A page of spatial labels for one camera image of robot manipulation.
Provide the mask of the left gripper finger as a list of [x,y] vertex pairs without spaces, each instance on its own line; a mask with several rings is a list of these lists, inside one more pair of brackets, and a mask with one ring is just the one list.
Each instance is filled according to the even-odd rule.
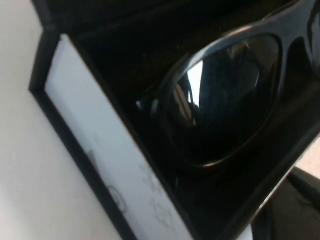
[[254,238],[318,240],[320,180],[294,168],[254,219]]

